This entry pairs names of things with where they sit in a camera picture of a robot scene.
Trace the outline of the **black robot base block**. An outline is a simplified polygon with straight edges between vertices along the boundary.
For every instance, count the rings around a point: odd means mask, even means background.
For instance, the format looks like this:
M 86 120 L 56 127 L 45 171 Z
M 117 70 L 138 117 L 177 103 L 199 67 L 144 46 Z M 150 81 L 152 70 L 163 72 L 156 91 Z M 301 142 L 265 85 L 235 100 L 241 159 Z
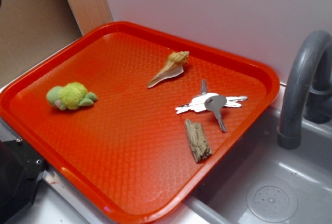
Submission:
M 33 206 L 45 166 L 25 140 L 1 142 L 1 223 L 13 222 Z

